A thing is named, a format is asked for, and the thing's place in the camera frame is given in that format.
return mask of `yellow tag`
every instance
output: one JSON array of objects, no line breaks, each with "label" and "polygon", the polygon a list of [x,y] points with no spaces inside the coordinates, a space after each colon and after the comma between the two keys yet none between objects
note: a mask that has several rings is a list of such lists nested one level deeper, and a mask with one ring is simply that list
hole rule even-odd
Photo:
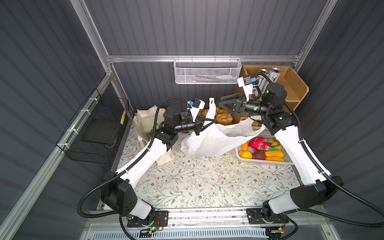
[{"label": "yellow tag", "polygon": [[126,114],[126,110],[124,110],[124,112],[122,113],[121,120],[120,120],[121,125],[124,124],[125,114]]}]

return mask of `dragon fruit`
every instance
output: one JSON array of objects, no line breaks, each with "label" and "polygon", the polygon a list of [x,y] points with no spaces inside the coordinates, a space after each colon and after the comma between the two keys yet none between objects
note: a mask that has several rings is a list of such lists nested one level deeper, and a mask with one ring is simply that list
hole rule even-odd
[{"label": "dragon fruit", "polygon": [[275,146],[271,146],[272,142],[273,142],[272,140],[259,136],[259,137],[253,138],[248,145],[255,150],[278,151],[279,150],[278,148],[276,148]]}]

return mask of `white plastic bag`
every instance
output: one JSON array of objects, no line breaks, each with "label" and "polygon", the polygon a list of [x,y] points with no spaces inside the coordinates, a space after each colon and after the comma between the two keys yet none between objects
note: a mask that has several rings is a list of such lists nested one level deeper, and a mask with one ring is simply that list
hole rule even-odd
[{"label": "white plastic bag", "polygon": [[[153,122],[155,121],[155,113],[157,107],[156,105],[151,107],[148,110],[137,110],[137,114],[134,117],[133,121],[135,122],[135,128],[137,132],[137,137],[140,143],[141,148],[144,148],[148,143],[148,133],[153,129]],[[157,124],[160,124],[164,121],[164,112],[166,110],[161,108],[157,116]],[[172,149],[169,149],[164,155],[156,160],[156,165],[160,166],[164,163],[167,163],[175,159],[175,156],[172,153]]]},{"label": "white plastic bag", "polygon": [[[254,116],[254,118],[261,120],[259,116]],[[197,156],[217,157],[251,140],[265,129],[265,126],[262,125],[260,130],[253,131],[252,123],[253,120],[248,118],[228,126],[212,124],[200,132],[199,136],[196,136],[193,132],[186,137],[181,142],[181,151]]]}]

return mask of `table surface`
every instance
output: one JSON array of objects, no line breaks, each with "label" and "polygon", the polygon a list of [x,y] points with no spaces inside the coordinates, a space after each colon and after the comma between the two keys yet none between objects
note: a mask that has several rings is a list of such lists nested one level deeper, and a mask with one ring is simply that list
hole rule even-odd
[{"label": "table surface", "polygon": [[[300,185],[292,166],[240,162],[234,149],[219,157],[185,154],[180,144],[186,136],[179,134],[172,147],[175,159],[152,165],[134,189],[156,208],[261,206]],[[140,150],[132,124],[119,168]]]}]

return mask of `black wire basket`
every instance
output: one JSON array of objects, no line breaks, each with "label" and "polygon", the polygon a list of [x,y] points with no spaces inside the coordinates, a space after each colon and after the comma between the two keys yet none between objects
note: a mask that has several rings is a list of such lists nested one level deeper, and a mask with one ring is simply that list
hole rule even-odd
[{"label": "black wire basket", "polygon": [[66,130],[70,131],[66,142],[57,146],[74,161],[113,162],[129,120],[128,100],[99,95],[82,111],[75,127]]}]

